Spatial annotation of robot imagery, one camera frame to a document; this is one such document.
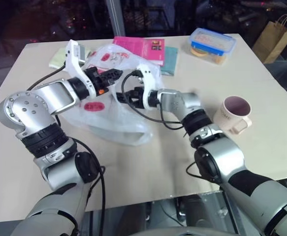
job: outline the black cable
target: black cable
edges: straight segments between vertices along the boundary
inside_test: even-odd
[[[34,84],[32,84],[27,90],[32,90],[36,85],[40,84],[41,82],[43,82],[44,80],[48,79],[49,77],[57,74],[58,72],[62,71],[63,69],[65,69],[65,63],[62,67],[60,67],[59,69],[55,70],[54,72],[44,76],[43,78],[37,80]],[[61,127],[61,123],[60,123],[60,120],[59,120],[59,117],[58,115],[55,115],[55,118],[57,120],[57,123],[58,125]]]
[[[153,119],[153,118],[150,118],[148,116],[146,116],[145,114],[141,113],[140,111],[138,111],[138,109],[136,109],[127,99],[127,96],[126,96],[126,93],[125,93],[125,83],[127,81],[127,79],[130,77],[130,76],[136,76],[136,71],[132,71],[130,74],[127,74],[124,78],[124,80],[122,81],[122,95],[124,96],[124,100],[125,102],[130,106],[131,109],[133,109],[136,113],[138,113],[139,115],[141,115],[142,117],[144,117],[145,119],[148,119],[148,120],[151,120],[151,121],[154,121],[154,122],[157,122],[157,123],[167,123],[167,124],[180,124],[180,122],[178,121],[163,121],[163,120],[159,120],[159,119]]]
[[[183,125],[180,126],[180,127],[177,127],[177,128],[172,128],[172,127],[170,127],[170,126],[168,126],[168,125],[166,124],[166,122],[164,121],[164,116],[163,116],[162,98],[161,98],[161,101],[160,101],[160,103],[159,103],[159,110],[160,110],[161,120],[163,121],[163,125],[164,125],[166,128],[171,129],[171,130],[178,130],[178,129],[184,128]]]
[[[60,67],[59,69],[55,70],[54,72],[44,76],[43,78],[41,78],[40,80],[37,80],[34,84],[32,84],[27,90],[32,90],[35,86],[39,85],[41,82],[43,82],[44,80],[48,79],[49,77],[57,74],[58,72],[62,71],[63,69],[65,69],[65,64]]]
[[[58,115],[55,115],[55,118],[56,118],[56,121],[57,121],[59,127],[61,127],[61,123],[60,123],[60,119],[59,119]]]
[[[192,162],[192,163],[186,168],[186,173],[187,173],[188,175],[192,176],[192,177],[200,178],[200,179],[204,179],[204,180],[208,181],[206,178],[204,178],[204,177],[202,177],[202,176],[197,176],[197,175],[194,175],[194,174],[188,172],[189,168],[190,168],[191,166],[193,166],[194,164],[196,164],[196,162]]]
[[[184,225],[183,225],[181,222],[179,222],[178,220],[176,220],[174,217],[172,217],[170,214],[168,214],[168,213],[164,210],[164,208],[163,208],[161,202],[159,203],[159,205],[161,206],[162,211],[164,212],[164,214],[165,214],[166,216],[168,216],[169,218],[171,218],[172,220],[174,220],[174,221],[175,221],[177,224],[179,224],[180,226],[183,226],[183,227],[184,227]]]
[[[101,168],[102,168],[102,171],[103,171],[103,174],[104,174],[105,171],[106,171],[106,167],[101,166]],[[91,185],[89,192],[92,192],[92,191],[93,191],[94,187],[97,185],[97,183],[98,183],[99,181],[100,181],[100,176],[99,176],[99,177],[95,180],[95,182]]]
[[[78,144],[82,145],[91,155],[95,156],[94,152],[85,143],[75,138],[72,138],[72,139]],[[98,167],[99,177],[100,177],[100,181],[102,184],[102,211],[101,211],[100,225],[99,225],[99,236],[103,236],[104,220],[105,220],[105,204],[106,204],[105,181],[104,181],[104,173],[102,171],[102,168],[101,168],[101,165],[98,159],[95,158],[95,161]]]

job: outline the brown paper bag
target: brown paper bag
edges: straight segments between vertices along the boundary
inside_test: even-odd
[[[287,45],[287,14],[277,22],[269,21],[253,46],[253,52],[264,64],[273,63]]]

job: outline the blue container lid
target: blue container lid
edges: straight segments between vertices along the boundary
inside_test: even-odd
[[[197,28],[189,37],[193,48],[197,48],[218,56],[231,53],[236,40],[233,37],[216,33],[207,29]]]

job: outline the red logo on bag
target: red logo on bag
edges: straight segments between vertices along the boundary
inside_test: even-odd
[[[104,103],[101,102],[88,102],[84,105],[84,110],[88,112],[99,112],[105,109]]]
[[[109,53],[105,53],[105,55],[102,57],[101,61],[107,61],[109,59],[110,55]]]
[[[121,57],[129,58],[129,55],[127,53],[117,53]]]

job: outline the white plastic bag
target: white plastic bag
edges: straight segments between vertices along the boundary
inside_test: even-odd
[[[121,144],[137,146],[148,142],[152,133],[147,121],[116,98],[121,91],[121,81],[139,64],[146,64],[156,80],[157,89],[162,88],[160,68],[144,58],[115,44],[97,49],[87,59],[82,69],[96,66],[99,73],[108,69],[123,70],[121,78],[110,86],[109,92],[93,99],[83,100],[78,106],[62,113],[72,125],[92,131],[103,139]],[[133,77],[127,80],[125,91],[141,86]]]

